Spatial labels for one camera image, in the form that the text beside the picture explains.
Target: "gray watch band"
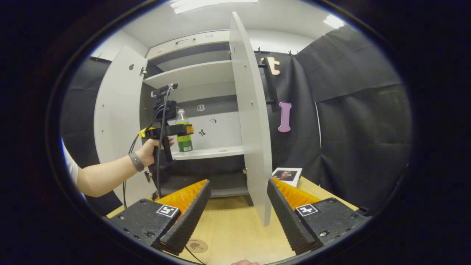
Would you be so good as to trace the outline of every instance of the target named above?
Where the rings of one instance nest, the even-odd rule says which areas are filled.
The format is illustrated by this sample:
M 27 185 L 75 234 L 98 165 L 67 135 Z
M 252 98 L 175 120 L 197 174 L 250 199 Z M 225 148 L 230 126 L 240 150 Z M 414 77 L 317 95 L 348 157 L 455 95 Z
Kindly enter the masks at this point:
M 141 159 L 139 159 L 139 157 L 136 155 L 135 152 L 128 154 L 128 156 L 131 158 L 131 161 L 136 167 L 138 172 L 141 172 L 144 170 L 144 165 L 142 164 Z

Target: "human arm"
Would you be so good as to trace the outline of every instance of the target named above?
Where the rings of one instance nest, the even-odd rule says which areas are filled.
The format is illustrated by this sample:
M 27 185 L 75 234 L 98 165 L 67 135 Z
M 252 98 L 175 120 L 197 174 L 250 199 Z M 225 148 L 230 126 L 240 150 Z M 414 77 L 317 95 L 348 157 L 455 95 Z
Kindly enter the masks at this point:
M 174 142 L 172 142 L 173 137 L 169 137 L 169 140 L 171 141 L 170 146 L 172 146 L 174 144 Z M 148 139 L 144 145 L 136 151 L 136 155 L 139 157 L 144 167 L 154 163 L 154 147 L 158 145 L 158 140 Z M 79 167 L 77 188 L 85 195 L 100 197 L 118 187 L 137 172 L 136 167 L 128 155 L 83 169 Z

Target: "ceiling light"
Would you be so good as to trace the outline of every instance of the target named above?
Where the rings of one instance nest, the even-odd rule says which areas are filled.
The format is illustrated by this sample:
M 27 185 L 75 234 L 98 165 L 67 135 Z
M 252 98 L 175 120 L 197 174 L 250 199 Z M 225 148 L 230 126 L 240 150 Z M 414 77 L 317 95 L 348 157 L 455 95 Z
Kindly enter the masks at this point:
M 225 3 L 257 3 L 258 0 L 178 0 L 171 3 L 176 14 L 181 14 L 196 8 L 212 6 Z
M 343 21 L 333 15 L 328 15 L 327 18 L 324 20 L 324 23 L 333 28 L 339 28 L 344 25 Z

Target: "drawer handle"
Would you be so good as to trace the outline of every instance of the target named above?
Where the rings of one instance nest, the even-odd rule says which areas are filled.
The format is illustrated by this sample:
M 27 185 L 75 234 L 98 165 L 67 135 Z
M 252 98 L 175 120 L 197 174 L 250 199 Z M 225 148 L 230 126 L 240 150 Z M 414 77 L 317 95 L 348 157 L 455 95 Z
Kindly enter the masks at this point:
M 196 38 L 188 38 L 188 39 L 184 39 L 184 40 L 180 40 L 180 41 L 187 41 L 187 40 L 194 40 L 194 41 L 196 41 Z

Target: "black cable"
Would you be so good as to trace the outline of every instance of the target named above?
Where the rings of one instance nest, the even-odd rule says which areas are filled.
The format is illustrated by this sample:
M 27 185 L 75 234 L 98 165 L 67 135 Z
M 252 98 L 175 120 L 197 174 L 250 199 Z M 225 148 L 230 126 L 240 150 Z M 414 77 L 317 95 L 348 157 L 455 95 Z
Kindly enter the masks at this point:
M 139 134 L 136 135 L 136 138 L 134 138 L 134 141 L 132 141 L 131 147 L 129 148 L 128 154 L 132 152 L 134 149 L 134 145 L 136 144 L 136 141 L 138 140 Z M 126 209 L 128 206 L 126 204 L 126 181 L 122 183 L 122 202 L 124 205 L 124 208 Z
M 198 259 L 195 255 L 193 255 L 193 253 L 191 253 L 191 251 L 190 251 L 186 246 L 185 246 L 185 248 L 188 250 L 188 252 L 190 252 L 190 254 L 191 254 L 195 259 L 197 259 L 199 262 L 201 262 L 201 264 L 206 265 L 206 264 L 203 263 L 203 261 L 201 261 L 201 260 Z
M 156 110 L 155 110 L 155 113 L 154 113 L 154 116 L 152 116 L 152 120 L 150 121 L 149 125 L 146 127 L 146 130 L 149 129 L 151 126 L 152 126 L 152 123 L 154 122 L 155 118 L 157 118 L 157 115 L 159 115 L 160 111 L 161 111 L 161 108 L 163 108 L 163 105 L 158 107 Z
M 160 148 L 162 147 L 162 139 L 163 139 L 163 134 L 164 134 L 164 129 L 163 127 L 165 126 L 165 110 L 167 108 L 167 98 L 169 97 L 170 94 L 170 89 L 173 88 L 173 84 L 169 85 L 169 89 L 167 90 L 167 94 L 165 95 L 165 98 L 163 99 L 163 114 L 162 114 L 162 121 L 160 125 L 160 138 L 159 138 L 159 148 L 157 149 L 157 161 L 154 161 L 156 164 L 155 171 L 157 173 L 156 179 L 157 179 L 157 194 L 159 195 L 159 199 L 162 198 L 162 193 L 160 192 L 160 178 L 159 178 L 159 164 L 160 164 L 160 153 L 161 150 Z

